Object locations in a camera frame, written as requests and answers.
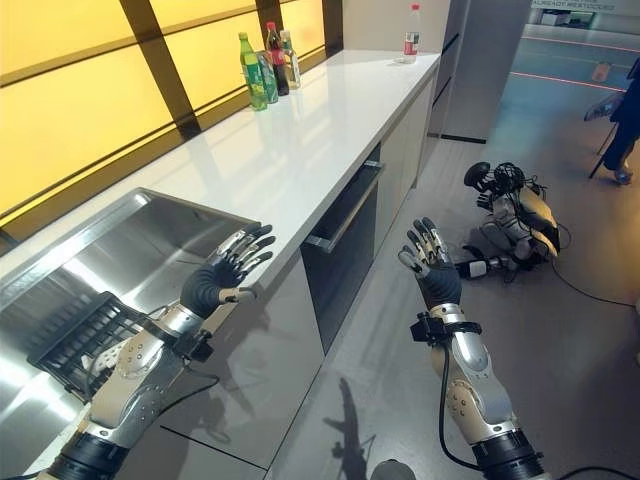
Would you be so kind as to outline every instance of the red line on floor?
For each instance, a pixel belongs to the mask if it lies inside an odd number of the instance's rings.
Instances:
[[[511,75],[516,75],[518,77],[539,78],[541,80],[551,80],[551,81],[560,82],[560,83],[570,83],[571,85],[581,85],[583,87],[601,88],[603,90],[611,90],[613,92],[626,92],[624,88],[607,87],[606,85],[598,85],[597,83],[578,82],[576,80],[566,80],[564,78],[547,77],[546,75],[535,75],[533,73],[522,73],[522,72],[509,72],[509,73],[511,73]]]
[[[625,47],[613,47],[611,45],[601,45],[598,43],[587,43],[587,42],[575,42],[572,40],[559,40],[555,38],[541,38],[541,37],[529,37],[524,35],[522,38],[527,40],[540,40],[541,42],[555,42],[555,43],[568,43],[571,45],[584,45],[585,47],[597,47],[597,48],[609,48],[611,50],[622,50],[623,52],[635,52],[640,53],[640,50],[635,48],[625,48]]]

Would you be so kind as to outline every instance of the dish rack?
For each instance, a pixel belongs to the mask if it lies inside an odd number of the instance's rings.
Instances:
[[[46,331],[33,337],[35,348],[27,361],[86,403],[111,375],[126,341],[147,319],[113,293],[100,293],[88,303],[78,301],[54,313]]]

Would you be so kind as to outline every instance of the white countertop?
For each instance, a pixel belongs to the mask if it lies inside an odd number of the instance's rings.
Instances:
[[[268,110],[246,108],[108,188],[0,257],[6,274],[136,187],[263,224],[274,257],[245,281],[267,287],[400,112],[435,73],[395,52],[342,51]]]

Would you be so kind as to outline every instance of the black dish rack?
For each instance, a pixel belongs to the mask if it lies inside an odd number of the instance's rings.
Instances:
[[[100,293],[89,303],[76,302],[52,315],[47,322],[48,331],[34,337],[36,346],[27,361],[88,402],[112,369],[94,376],[83,365],[82,357],[97,358],[138,333],[147,319],[146,314],[128,307],[113,293]]]

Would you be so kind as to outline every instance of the sign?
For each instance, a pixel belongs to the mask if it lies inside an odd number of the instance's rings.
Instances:
[[[533,0],[531,8],[640,16],[639,0]]]

